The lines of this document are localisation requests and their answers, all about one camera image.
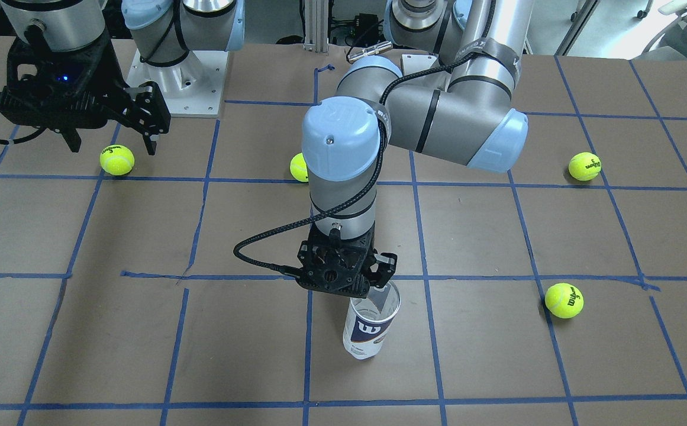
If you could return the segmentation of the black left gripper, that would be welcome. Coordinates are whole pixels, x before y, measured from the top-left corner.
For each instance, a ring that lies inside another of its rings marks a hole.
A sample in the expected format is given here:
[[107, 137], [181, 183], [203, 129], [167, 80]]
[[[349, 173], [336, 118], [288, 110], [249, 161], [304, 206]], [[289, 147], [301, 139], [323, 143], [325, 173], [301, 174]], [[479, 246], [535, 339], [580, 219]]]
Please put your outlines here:
[[302, 267], [295, 269], [295, 280], [304, 289], [349, 298], [365, 298], [371, 288], [384, 288], [398, 256], [378, 253], [373, 238], [373, 228], [355, 239], [343, 239], [336, 229], [330, 235], [310, 229], [298, 250]]

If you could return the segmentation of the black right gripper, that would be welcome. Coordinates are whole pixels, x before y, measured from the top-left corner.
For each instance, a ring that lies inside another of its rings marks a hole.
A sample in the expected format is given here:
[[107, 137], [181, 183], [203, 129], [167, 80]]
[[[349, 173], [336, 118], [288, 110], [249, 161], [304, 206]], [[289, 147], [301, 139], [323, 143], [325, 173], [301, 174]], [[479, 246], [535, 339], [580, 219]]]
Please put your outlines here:
[[70, 52], [41, 56], [14, 40], [7, 56], [0, 113], [18, 125], [62, 130], [72, 153], [81, 148], [76, 128], [96, 129], [114, 120], [137, 130], [149, 156], [170, 127], [171, 116], [154, 82], [129, 86], [108, 38]]

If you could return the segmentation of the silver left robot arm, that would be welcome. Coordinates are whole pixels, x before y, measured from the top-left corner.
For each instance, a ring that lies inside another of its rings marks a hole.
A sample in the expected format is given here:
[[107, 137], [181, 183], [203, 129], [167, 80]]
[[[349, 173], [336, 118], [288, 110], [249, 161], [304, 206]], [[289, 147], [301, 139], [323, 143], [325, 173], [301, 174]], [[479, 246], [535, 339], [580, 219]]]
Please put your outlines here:
[[386, 146], [508, 172], [529, 122], [512, 108], [531, 1], [389, 1], [387, 40], [435, 54], [404, 75], [391, 60], [356, 60], [335, 95], [305, 114], [302, 154], [315, 221], [283, 272], [305, 289], [365, 298], [395, 273], [374, 248], [376, 180]]

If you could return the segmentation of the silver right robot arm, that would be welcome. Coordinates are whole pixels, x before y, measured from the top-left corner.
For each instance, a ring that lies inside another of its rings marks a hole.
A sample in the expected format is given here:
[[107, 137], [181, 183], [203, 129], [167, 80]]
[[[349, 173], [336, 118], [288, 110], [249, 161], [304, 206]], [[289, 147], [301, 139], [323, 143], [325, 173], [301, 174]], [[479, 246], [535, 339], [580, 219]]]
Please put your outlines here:
[[7, 57], [0, 113], [12, 123], [62, 135], [113, 120], [142, 135], [148, 154], [170, 130], [168, 99], [207, 92], [198, 51], [235, 51], [245, 40], [243, 1], [124, 1], [141, 83], [127, 83], [98, 1], [2, 1], [17, 38]]

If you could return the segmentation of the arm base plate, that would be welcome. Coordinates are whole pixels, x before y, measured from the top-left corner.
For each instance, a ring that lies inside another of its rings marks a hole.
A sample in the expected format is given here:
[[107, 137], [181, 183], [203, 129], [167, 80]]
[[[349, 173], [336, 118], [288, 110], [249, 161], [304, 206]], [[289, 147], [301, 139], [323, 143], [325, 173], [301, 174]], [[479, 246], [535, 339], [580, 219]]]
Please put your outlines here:
[[402, 70], [406, 75], [427, 70], [438, 64], [438, 57], [432, 54], [403, 54]]
[[159, 84], [173, 118], [218, 118], [227, 77], [229, 52], [192, 51], [183, 62], [155, 67], [140, 61], [136, 51], [127, 83]]

